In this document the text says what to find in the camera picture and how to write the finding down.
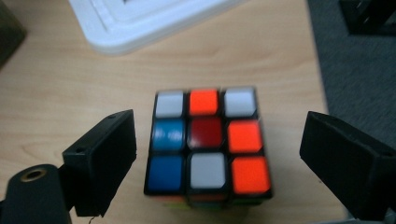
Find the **orange sticker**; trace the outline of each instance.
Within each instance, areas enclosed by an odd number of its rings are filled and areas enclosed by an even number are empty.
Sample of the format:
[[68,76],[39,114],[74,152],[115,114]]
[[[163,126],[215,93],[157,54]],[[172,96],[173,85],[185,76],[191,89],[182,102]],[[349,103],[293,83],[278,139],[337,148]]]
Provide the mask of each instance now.
[[258,120],[235,120],[228,126],[231,153],[258,152],[262,148],[262,132]]
[[236,194],[260,194],[271,188],[264,157],[238,157],[232,163],[233,191]]
[[190,115],[215,115],[218,111],[217,90],[196,90],[190,94]]

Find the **white plastic container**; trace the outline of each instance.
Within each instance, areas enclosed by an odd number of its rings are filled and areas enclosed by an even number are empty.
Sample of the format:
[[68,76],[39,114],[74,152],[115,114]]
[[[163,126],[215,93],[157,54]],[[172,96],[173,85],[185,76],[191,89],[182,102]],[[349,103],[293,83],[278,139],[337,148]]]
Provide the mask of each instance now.
[[69,0],[85,37],[104,54],[123,54],[244,0]]

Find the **gray carpet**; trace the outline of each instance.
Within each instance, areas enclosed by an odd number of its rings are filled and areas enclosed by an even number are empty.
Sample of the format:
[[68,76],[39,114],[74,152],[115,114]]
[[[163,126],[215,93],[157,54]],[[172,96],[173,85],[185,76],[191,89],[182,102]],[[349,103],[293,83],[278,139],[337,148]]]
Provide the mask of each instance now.
[[338,0],[307,0],[329,114],[396,149],[396,36],[349,35]]

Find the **rubik's cube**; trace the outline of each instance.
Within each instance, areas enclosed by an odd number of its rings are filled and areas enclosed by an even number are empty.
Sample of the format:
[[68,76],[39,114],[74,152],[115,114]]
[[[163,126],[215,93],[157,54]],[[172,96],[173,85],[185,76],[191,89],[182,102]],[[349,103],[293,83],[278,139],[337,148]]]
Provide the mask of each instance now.
[[255,89],[159,91],[144,192],[191,206],[272,197]]

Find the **wooden surface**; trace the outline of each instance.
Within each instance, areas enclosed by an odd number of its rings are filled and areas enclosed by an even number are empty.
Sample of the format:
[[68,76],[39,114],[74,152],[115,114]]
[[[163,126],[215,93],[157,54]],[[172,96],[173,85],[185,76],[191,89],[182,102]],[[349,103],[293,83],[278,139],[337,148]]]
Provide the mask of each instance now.
[[[5,0],[28,36],[0,70],[0,198],[29,166],[62,152],[105,116],[132,108],[137,160],[92,223],[312,223],[341,204],[300,159],[308,110],[326,111],[306,2],[250,0],[120,57],[90,49],[66,0]],[[175,210],[143,195],[155,92],[254,85],[275,197],[260,206]],[[73,223],[88,223],[76,217]]]

